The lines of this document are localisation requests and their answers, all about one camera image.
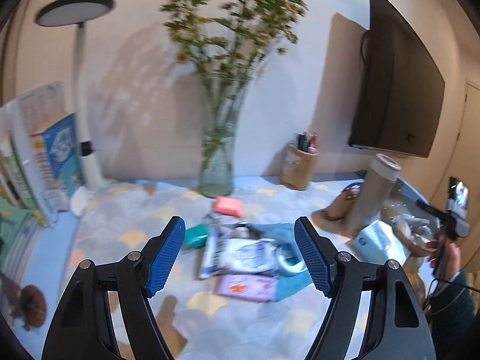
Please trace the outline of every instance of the television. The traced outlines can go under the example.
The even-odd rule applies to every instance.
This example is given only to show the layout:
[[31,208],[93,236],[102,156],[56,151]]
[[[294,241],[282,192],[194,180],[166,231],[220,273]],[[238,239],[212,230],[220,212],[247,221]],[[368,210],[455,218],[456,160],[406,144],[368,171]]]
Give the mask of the television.
[[435,61],[388,0],[370,0],[363,40],[365,71],[349,145],[428,157],[445,89]]

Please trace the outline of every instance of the blue gripper pad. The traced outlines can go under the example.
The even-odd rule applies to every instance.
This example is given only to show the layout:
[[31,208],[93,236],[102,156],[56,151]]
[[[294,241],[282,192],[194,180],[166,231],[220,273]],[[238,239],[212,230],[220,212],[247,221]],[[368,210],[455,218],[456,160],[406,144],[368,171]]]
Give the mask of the blue gripper pad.
[[295,221],[294,236],[315,288],[327,296],[331,289],[328,265],[316,248],[300,218]]
[[157,291],[160,291],[165,286],[184,239],[185,222],[182,218],[178,218],[150,265],[150,280],[145,286],[150,297],[153,297]]

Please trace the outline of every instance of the round lamp shade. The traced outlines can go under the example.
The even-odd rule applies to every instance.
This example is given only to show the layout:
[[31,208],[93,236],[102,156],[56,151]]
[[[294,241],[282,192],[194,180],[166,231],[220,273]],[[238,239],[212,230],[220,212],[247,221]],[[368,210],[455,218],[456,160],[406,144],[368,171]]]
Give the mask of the round lamp shade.
[[55,0],[35,16],[43,27],[68,26],[106,15],[115,7],[114,0]]

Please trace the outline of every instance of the green soap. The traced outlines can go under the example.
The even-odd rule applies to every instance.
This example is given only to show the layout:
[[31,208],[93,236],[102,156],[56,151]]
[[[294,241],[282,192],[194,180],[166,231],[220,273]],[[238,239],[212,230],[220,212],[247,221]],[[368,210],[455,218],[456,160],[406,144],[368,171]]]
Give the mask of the green soap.
[[185,241],[188,248],[201,248],[205,246],[208,237],[208,227],[201,223],[198,226],[191,227],[185,231]]

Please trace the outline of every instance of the glass vase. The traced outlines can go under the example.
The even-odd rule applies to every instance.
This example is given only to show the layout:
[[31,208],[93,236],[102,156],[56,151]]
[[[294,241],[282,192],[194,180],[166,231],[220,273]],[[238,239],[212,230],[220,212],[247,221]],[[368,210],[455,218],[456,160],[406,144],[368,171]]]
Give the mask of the glass vase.
[[237,121],[249,75],[204,73],[202,163],[198,190],[210,198],[233,191],[233,150]]

